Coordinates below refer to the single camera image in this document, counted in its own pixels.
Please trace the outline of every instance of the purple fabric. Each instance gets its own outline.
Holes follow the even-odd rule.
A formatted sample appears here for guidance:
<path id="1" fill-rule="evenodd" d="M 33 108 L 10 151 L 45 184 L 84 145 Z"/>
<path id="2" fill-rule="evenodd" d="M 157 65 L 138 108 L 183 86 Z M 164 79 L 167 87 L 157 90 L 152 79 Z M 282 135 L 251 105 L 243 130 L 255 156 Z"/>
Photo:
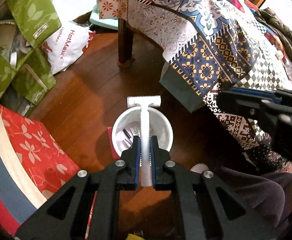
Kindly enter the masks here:
<path id="1" fill-rule="evenodd" d="M 259 177 L 225 167 L 215 173 L 273 227 L 282 232 L 288 226 L 292 173 L 274 172 Z"/>

